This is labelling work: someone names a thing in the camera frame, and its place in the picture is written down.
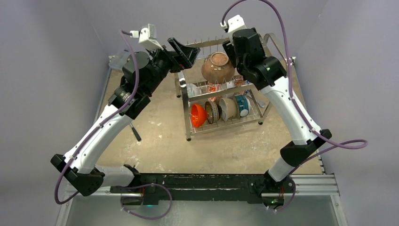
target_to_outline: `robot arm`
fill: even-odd
[[[155,27],[151,24],[144,27],[140,33],[131,31],[132,37],[138,35],[139,43],[149,52],[152,59],[145,52],[136,52],[138,67],[135,68],[133,60],[123,66],[124,76],[121,84],[108,100],[108,105],[98,120],[86,133],[86,135],[65,155],[56,154],[51,163],[60,171],[67,162],[73,158],[73,162],[65,172],[65,178],[83,195],[88,196],[102,186],[128,186],[134,178],[134,169],[128,165],[118,167],[102,167],[96,165],[111,141],[134,120],[139,113],[149,104],[150,97],[166,75],[191,68],[200,51],[199,48],[187,47],[176,41],[168,39],[174,51],[167,51],[156,41]],[[106,124],[100,123],[121,108],[132,95],[136,81],[136,70],[140,72],[140,80],[137,92],[132,101],[119,114],[108,120]],[[100,129],[91,136],[79,154],[73,157],[76,148],[97,127]]]
[[[292,141],[280,151],[281,157],[265,173],[270,185],[284,180],[289,173],[325,141],[308,129],[300,113],[289,96],[287,73],[275,57],[267,57],[255,28],[246,28],[243,19],[236,15],[221,25],[229,34],[229,41],[223,48],[237,71],[245,80],[253,83],[265,95],[279,112]],[[301,102],[297,101],[306,119],[313,128],[326,138],[331,138],[329,130],[322,130],[309,116]]]

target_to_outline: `orange funnel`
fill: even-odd
[[[205,120],[207,120],[207,112],[201,105],[193,105],[191,108],[191,123],[197,128],[204,124]]]

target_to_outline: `beige floor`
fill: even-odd
[[[188,82],[200,81],[201,61],[184,74]],[[119,86],[122,73],[113,71],[103,107]],[[294,90],[300,98],[296,76]],[[261,94],[257,98],[268,102]],[[142,137],[137,142],[130,127],[124,128],[105,150],[97,164],[136,165],[140,172],[175,173],[264,173],[279,158],[279,150],[291,141],[277,111],[272,108],[263,125],[256,122],[230,129],[198,134],[185,139],[183,103],[176,98],[174,75],[169,74],[153,93],[151,103],[133,121]],[[317,159],[296,173],[320,174]]]

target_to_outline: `dish rack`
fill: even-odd
[[[267,41],[269,39],[272,40],[274,46],[276,47],[276,49],[278,50],[280,55],[283,57],[283,59],[287,63],[287,59],[285,57],[284,52],[281,51],[281,48],[279,48],[279,46],[281,46],[281,45],[273,33],[266,34],[262,40],[263,48],[265,50],[266,55],[271,56],[271,52],[268,49],[268,47],[266,46]],[[206,57],[205,53],[204,53],[205,48],[209,47],[209,53],[211,53],[211,49],[212,49],[211,47],[216,46],[216,52],[217,52],[219,50],[219,45],[222,45],[223,42],[225,42],[227,40],[228,40],[228,38],[222,37],[221,39],[217,39],[217,37],[216,37],[215,40],[208,39],[208,41],[201,41],[201,42],[195,41],[195,43],[188,44],[188,46],[198,47],[198,48],[202,49],[202,56],[200,56],[197,59],[203,59]],[[231,79],[231,81],[234,83],[239,82],[240,80],[242,80],[241,75],[235,75]],[[263,121],[265,120],[265,118],[266,118],[267,114],[269,113],[271,106],[272,106],[271,103],[269,102],[267,104],[267,106],[265,107],[264,111],[263,112],[261,111],[261,109],[259,108],[258,102],[255,99],[255,96],[253,93],[253,90],[254,89],[257,90],[257,89],[256,89],[255,85],[252,83],[243,84],[241,86],[232,87],[232,88],[227,88],[227,87],[223,87],[222,85],[216,84],[218,89],[213,92],[207,92],[207,90],[209,90],[209,86],[214,86],[215,84],[209,83],[205,80],[199,81],[199,82],[193,82],[191,84],[194,84],[195,87],[188,87],[189,85],[186,82],[183,71],[175,73],[176,96],[178,98],[182,97],[182,101],[183,101],[184,123],[185,123],[185,132],[186,132],[186,140],[187,141],[191,141],[191,135],[193,135],[193,134],[207,133],[207,132],[217,131],[217,130],[221,130],[221,129],[227,129],[227,128],[230,128],[233,126],[242,125],[242,124],[249,123],[252,121],[257,121],[260,125],[262,125]],[[193,92],[191,92],[192,96],[191,95],[189,96],[189,89],[193,90]],[[204,101],[204,100],[207,100],[208,98],[219,97],[219,96],[223,96],[223,95],[227,95],[227,94],[239,93],[239,92],[246,91],[246,90],[248,90],[249,97],[252,99],[251,109],[247,116],[241,117],[238,119],[228,120],[228,121],[219,120],[218,122],[213,123],[213,124],[209,124],[207,121],[205,121],[205,123],[202,126],[197,127],[197,128],[195,128],[192,125],[190,106],[189,106],[190,102]],[[202,107],[205,108],[205,103],[199,103],[199,105],[201,105]]]

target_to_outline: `gray wall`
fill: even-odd
[[[50,164],[92,124],[107,54],[79,0],[0,1],[1,225],[54,225]]]
[[[183,44],[187,44],[187,41],[200,41],[201,38],[220,38],[224,34],[220,27],[222,15],[234,2],[235,0],[82,0],[109,55],[126,48],[118,35],[119,29],[140,30],[148,23],[157,26],[161,45],[167,45],[169,37],[175,37]],[[327,0],[272,2],[284,19],[290,51],[295,56]],[[244,18],[248,27],[256,27],[260,34],[273,32],[282,39],[279,21],[266,4],[254,0],[243,2],[226,19],[236,14]],[[130,42],[136,49],[141,49],[137,40],[131,39]]]
[[[297,56],[306,105],[335,141],[361,150],[327,153],[350,225],[399,221],[399,2],[329,0]]]

